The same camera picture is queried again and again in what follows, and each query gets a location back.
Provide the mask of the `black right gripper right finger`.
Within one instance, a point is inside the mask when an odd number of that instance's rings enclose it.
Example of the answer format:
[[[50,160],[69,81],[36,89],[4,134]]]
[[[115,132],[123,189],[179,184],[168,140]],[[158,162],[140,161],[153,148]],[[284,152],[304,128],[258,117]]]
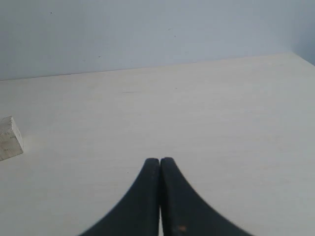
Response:
[[[171,157],[160,162],[160,210],[165,236],[249,236],[210,207]]]

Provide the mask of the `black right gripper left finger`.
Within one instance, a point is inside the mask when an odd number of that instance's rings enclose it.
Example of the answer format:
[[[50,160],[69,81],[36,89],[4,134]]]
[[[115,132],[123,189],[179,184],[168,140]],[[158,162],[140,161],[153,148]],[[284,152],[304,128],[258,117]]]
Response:
[[[145,160],[121,200],[83,236],[157,236],[159,231],[159,160]]]

